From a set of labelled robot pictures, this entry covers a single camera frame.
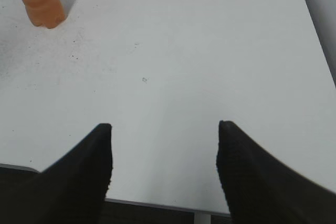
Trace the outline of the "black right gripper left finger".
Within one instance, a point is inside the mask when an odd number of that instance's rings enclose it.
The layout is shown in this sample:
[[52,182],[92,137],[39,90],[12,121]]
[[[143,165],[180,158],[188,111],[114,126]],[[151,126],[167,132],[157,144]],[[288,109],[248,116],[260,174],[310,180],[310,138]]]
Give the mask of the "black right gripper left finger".
[[112,176],[112,126],[97,125],[42,172],[1,165],[1,223],[98,223]]

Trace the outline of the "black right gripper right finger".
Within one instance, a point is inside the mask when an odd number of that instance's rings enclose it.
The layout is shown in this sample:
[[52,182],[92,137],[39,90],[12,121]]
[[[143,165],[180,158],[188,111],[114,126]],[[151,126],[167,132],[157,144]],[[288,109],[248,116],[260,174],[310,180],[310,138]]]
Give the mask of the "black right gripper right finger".
[[216,167],[233,223],[335,223],[335,193],[277,160],[232,121]]

